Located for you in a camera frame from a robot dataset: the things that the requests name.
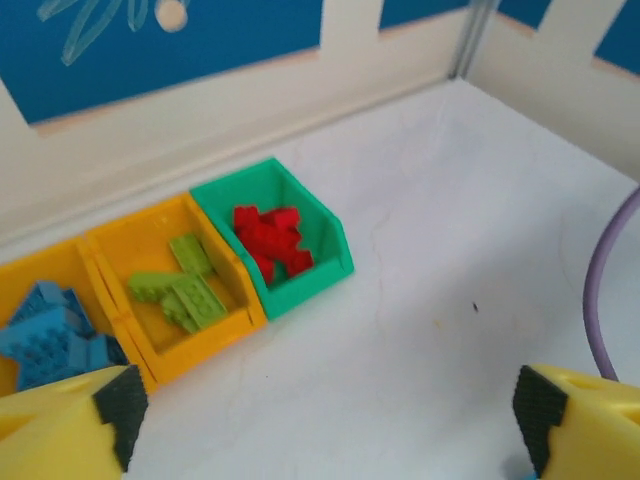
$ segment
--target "blue wall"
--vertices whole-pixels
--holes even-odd
[[[43,21],[36,14],[43,3],[58,5],[59,13]],[[92,5],[81,37],[101,21],[103,30],[65,63],[72,25]],[[197,0],[176,33],[160,28],[154,6],[155,0],[0,0],[0,77],[27,122],[320,44],[322,0]]]
[[[627,0],[595,56],[640,75],[640,0]]]
[[[380,29],[446,13],[466,7],[470,0],[385,0],[380,16]]]

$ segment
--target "green lego brick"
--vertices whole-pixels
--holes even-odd
[[[227,309],[201,275],[189,275],[171,285],[189,316],[199,328],[205,328],[223,318]]]
[[[169,247],[184,272],[198,275],[213,272],[209,257],[193,233],[172,239]]]
[[[185,277],[184,273],[136,272],[129,277],[129,290],[139,302],[159,302],[171,284]]]
[[[189,333],[196,333],[200,328],[189,316],[189,312],[175,292],[167,293],[160,302],[162,313],[167,320],[180,325]]]

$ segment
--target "drawing on blue wall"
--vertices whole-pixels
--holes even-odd
[[[37,123],[320,45],[323,0],[0,0],[0,78]]]
[[[552,0],[502,0],[498,11],[509,18],[538,30]]]
[[[470,0],[384,0],[380,30],[450,12],[469,5]]]
[[[627,0],[618,12],[595,56],[640,75],[640,0]]]

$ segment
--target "red lego brick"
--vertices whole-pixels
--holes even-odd
[[[260,215],[260,220],[279,229],[294,229],[300,223],[300,212],[295,207],[275,208]]]
[[[258,268],[260,269],[260,273],[262,273],[262,277],[264,278],[264,283],[270,285],[273,283],[273,276],[275,272],[275,262],[267,257],[264,257],[257,253],[249,252],[253,259],[255,260]]]
[[[309,250],[298,250],[285,264],[289,278],[313,267],[313,256]]]
[[[289,230],[278,230],[272,225],[257,223],[243,228],[238,238],[249,252],[263,255],[272,260],[287,263],[295,256],[299,234]]]
[[[233,209],[233,228],[237,231],[245,227],[260,222],[260,212],[258,207],[250,205],[248,207],[235,207]]]

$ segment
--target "yellow storage bin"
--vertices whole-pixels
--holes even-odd
[[[180,272],[169,241],[194,233],[215,269],[208,282],[227,316],[195,334],[168,322],[161,307],[137,302],[127,287],[135,272]],[[87,234],[124,326],[159,384],[166,384],[267,323],[244,264],[187,193],[98,227]]]
[[[138,365],[147,392],[157,388],[127,331],[110,323],[110,319],[118,317],[118,311],[82,238],[72,238],[0,267],[0,327],[7,324],[39,280],[73,288],[94,328],[114,335],[129,362]],[[17,374],[16,362],[0,356],[0,397],[15,393]]]

